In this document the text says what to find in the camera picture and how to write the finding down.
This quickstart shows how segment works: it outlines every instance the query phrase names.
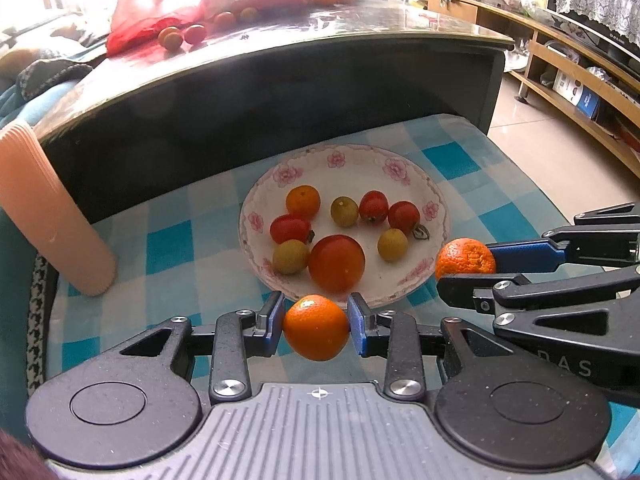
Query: blue checkered tablecloth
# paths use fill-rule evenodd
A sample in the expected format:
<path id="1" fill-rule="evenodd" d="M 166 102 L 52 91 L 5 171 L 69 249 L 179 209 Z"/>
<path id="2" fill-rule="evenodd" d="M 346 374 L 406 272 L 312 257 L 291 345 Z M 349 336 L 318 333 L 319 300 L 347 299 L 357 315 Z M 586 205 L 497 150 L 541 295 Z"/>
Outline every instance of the blue checkered tablecloth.
<path id="1" fill-rule="evenodd" d="M 332 144 L 371 144 L 399 153 L 438 184 L 451 218 L 451 236 L 489 242 L 535 238 L 566 224 L 550 200 L 490 140 L 468 121 L 431 116 L 332 139 Z M 217 174 L 139 204 L 95 227 L 118 257 L 118 276 L 103 296 L 88 298 L 60 278 L 50 318 L 47 377 L 176 316 L 195 325 L 215 323 L 240 308 L 260 309 L 270 291 L 251 272 L 239 249 L 242 200 L 258 178 L 287 155 Z M 598 272 L 565 265 L 549 280 Z M 437 297 L 435 280 L 393 308 L 420 323 L 460 316 L 490 330 L 491 317 L 457 311 Z M 350 344 L 332 361 L 311 362 L 282 338 L 276 356 L 249 359 L 254 390 L 263 381 L 331 383 L 382 380 L 382 358 L 361 359 Z M 425 358 L 429 384 L 438 378 L 434 358 Z M 197 358 L 193 386 L 207 390 L 209 361 Z M 598 459 L 620 478 L 640 472 L 638 410 L 612 405 L 614 421 Z"/>

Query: pink cylinder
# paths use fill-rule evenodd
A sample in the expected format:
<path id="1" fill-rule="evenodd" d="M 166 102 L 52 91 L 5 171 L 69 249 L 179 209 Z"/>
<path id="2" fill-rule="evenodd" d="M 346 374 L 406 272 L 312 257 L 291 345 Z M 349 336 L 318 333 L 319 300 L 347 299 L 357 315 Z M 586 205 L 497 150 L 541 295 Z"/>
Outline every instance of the pink cylinder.
<path id="1" fill-rule="evenodd" d="M 23 121 L 0 131 L 0 205 L 82 294 L 97 296 L 113 283 L 115 256 L 80 212 Z"/>

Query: gray ribbed pad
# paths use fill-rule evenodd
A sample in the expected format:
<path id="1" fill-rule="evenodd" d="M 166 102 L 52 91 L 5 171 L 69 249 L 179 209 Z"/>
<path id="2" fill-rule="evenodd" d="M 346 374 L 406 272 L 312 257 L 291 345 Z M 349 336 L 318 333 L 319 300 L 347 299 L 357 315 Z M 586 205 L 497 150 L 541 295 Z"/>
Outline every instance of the gray ribbed pad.
<path id="1" fill-rule="evenodd" d="M 200 431 L 161 460 L 123 471 L 76 471 L 68 480 L 532 480 L 473 462 L 438 434 L 424 409 L 364 384 L 265 384 L 219 404 Z M 546 480 L 602 480 L 593 468 Z"/>

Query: wooden tv stand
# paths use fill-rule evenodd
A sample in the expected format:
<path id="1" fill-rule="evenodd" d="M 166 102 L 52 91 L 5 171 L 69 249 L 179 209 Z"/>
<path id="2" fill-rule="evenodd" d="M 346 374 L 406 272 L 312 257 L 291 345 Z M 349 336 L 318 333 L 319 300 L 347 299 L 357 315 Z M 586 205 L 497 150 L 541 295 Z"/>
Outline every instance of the wooden tv stand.
<path id="1" fill-rule="evenodd" d="M 539 94 L 549 103 L 559 109 L 567 117 L 580 125 L 586 132 L 599 140 L 611 153 L 613 153 L 633 173 L 640 177 L 640 160 L 634 151 L 623 141 L 614 139 L 607 129 L 596 121 L 591 120 L 569 101 L 556 92 L 540 84 L 540 75 L 546 70 L 547 64 L 551 64 L 569 76 L 579 80 L 587 88 L 600 96 L 601 99 L 611 104 L 616 110 L 626 116 L 633 124 L 640 126 L 640 107 L 636 106 L 610 85 L 592 75 L 585 68 L 571 62 L 567 58 L 545 48 L 544 44 L 549 40 L 558 40 L 575 50 L 581 56 L 599 66 L 613 78 L 619 79 L 633 90 L 640 92 L 640 81 L 616 66 L 610 60 L 597 52 L 590 50 L 574 38 L 560 32 L 557 29 L 547 27 L 526 16 L 499 9 L 475 0 L 417 0 L 414 4 L 427 10 L 440 14 L 453 16 L 467 22 L 473 22 L 482 27 L 491 28 L 497 32 L 516 37 L 528 37 L 529 62 L 524 74 L 510 72 L 520 81 L 520 91 L 516 96 L 521 102 L 526 102 L 530 90 Z"/>

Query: dried leaf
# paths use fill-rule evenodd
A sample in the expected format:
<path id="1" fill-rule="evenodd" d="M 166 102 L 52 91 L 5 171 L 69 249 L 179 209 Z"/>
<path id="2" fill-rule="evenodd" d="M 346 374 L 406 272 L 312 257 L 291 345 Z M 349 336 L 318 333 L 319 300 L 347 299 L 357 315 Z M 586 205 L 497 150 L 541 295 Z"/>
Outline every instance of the dried leaf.
<path id="1" fill-rule="evenodd" d="M 431 237 L 429 230 L 422 224 L 418 224 L 414 228 L 414 238 L 416 240 L 428 240 Z"/>

